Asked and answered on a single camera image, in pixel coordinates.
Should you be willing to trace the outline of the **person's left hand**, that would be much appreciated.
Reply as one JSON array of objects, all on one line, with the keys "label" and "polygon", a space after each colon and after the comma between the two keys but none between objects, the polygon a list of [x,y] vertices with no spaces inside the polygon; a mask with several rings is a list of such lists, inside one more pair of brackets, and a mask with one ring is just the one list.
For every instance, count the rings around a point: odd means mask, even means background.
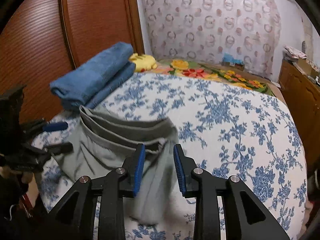
[{"label": "person's left hand", "polygon": [[22,183],[29,184],[33,176],[32,172],[14,171],[8,166],[1,167],[1,177],[4,179],[18,179]]}]

